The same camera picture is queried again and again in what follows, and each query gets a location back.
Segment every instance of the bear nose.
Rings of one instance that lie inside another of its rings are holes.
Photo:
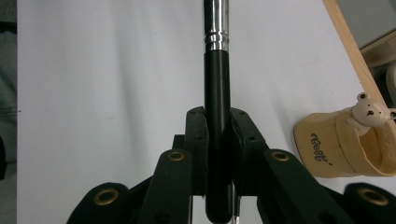
[[[369,115],[373,115],[374,114],[374,111],[373,110],[369,110],[369,112],[367,113],[367,116],[369,116]]]

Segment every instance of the bear ear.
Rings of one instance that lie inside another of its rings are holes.
[[[396,119],[396,109],[390,109],[389,115],[391,119]]]
[[[363,100],[363,99],[368,99],[368,98],[370,98],[370,96],[366,92],[362,92],[358,95],[358,101]]]

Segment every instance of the white tabletop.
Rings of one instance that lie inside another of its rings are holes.
[[[356,103],[362,87],[321,1],[231,1],[232,107],[297,155],[293,125]],[[21,0],[18,223],[65,223],[105,182],[152,175],[204,104],[202,1]],[[342,191],[393,178],[320,179]],[[260,223],[242,201],[243,223]],[[201,199],[194,223],[209,223]]]

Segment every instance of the brass ring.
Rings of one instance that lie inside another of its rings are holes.
[[[288,161],[290,159],[288,154],[283,152],[273,152],[271,156],[276,161]]]
[[[385,206],[389,204],[389,200],[384,195],[376,192],[373,189],[361,188],[358,189],[359,195],[369,203],[376,204],[378,206]]]
[[[111,194],[111,197],[101,199],[101,197],[107,193]],[[118,197],[119,197],[119,192],[116,189],[113,189],[113,188],[101,189],[99,192],[96,193],[95,197],[93,198],[93,201],[97,205],[103,206],[103,205],[108,205],[108,204],[113,203],[114,201],[117,200]]]
[[[184,159],[184,154],[181,152],[171,152],[168,154],[168,159],[171,161],[182,161]]]

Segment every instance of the beige container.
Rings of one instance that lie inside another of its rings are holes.
[[[315,113],[294,127],[294,138],[306,169],[318,177],[396,175],[396,138],[387,122],[359,136],[347,120],[351,108]]]

